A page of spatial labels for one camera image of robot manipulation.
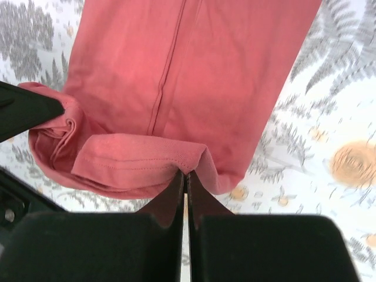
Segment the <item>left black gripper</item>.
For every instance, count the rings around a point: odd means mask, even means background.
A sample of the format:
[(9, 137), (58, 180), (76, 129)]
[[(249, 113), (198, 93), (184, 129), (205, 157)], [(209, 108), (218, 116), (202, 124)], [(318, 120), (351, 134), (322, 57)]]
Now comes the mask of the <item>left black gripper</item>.
[(1, 168), (1, 250), (16, 225), (29, 213), (62, 212), (61, 206)]

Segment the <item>dusty pink t shirt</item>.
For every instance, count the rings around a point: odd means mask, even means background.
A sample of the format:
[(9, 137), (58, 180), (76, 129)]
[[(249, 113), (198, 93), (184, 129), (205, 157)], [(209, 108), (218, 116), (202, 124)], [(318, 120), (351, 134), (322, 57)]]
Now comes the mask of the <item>dusty pink t shirt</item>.
[(59, 100), (29, 131), (53, 181), (151, 198), (177, 171), (213, 194), (243, 179), (320, 1), (86, 1)]

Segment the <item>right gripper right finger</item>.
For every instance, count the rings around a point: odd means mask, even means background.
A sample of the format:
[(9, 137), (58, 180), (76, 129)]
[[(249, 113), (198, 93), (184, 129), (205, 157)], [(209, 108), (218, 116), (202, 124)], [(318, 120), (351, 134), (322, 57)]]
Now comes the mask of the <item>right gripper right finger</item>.
[(358, 281), (328, 217), (234, 214), (186, 177), (192, 281)]

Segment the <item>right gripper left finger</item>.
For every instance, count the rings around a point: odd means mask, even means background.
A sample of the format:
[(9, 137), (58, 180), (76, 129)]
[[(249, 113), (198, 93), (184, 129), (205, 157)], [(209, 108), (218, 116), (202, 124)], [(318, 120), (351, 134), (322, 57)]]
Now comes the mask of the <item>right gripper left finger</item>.
[(27, 214), (1, 251), (2, 281), (179, 281), (184, 175), (134, 213)]

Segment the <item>floral patterned table mat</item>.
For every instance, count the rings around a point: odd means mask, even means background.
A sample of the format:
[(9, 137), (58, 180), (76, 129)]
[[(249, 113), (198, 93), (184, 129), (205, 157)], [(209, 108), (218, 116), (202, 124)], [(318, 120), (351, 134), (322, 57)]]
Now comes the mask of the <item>floral patterned table mat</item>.
[[(82, 1), (2, 1), (1, 81), (61, 90)], [(342, 231), (361, 281), (375, 280), (375, 2), (323, 1), (233, 213), (317, 214)]]

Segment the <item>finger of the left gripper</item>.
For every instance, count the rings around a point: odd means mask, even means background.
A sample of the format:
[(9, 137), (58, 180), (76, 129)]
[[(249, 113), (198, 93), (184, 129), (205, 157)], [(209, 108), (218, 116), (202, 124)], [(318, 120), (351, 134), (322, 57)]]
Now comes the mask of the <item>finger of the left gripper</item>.
[(1, 82), (1, 141), (6, 141), (64, 113), (53, 98)]

